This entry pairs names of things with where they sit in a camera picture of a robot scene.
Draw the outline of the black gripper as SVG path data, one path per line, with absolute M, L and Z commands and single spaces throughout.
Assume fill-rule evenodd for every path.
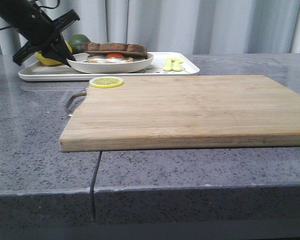
M 21 65 L 35 52 L 39 52 L 47 59 L 71 67 L 68 60 L 73 60 L 73 54 L 62 36 L 62 31 L 79 19 L 79 15 L 72 9 L 52 20 L 38 6 L 33 6 L 26 19 L 16 26 L 16 30 L 27 39 L 27 43 L 14 54 L 13 61 Z

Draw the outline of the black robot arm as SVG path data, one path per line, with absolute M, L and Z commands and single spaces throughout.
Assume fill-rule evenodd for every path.
M 39 52 L 45 58 L 69 66 L 68 61 L 76 59 L 65 43 L 62 31 L 80 17 L 71 9 L 52 20 L 42 8 L 34 0 L 0 0 L 0 17 L 27 40 L 14 54 L 13 61 L 20 66 Z

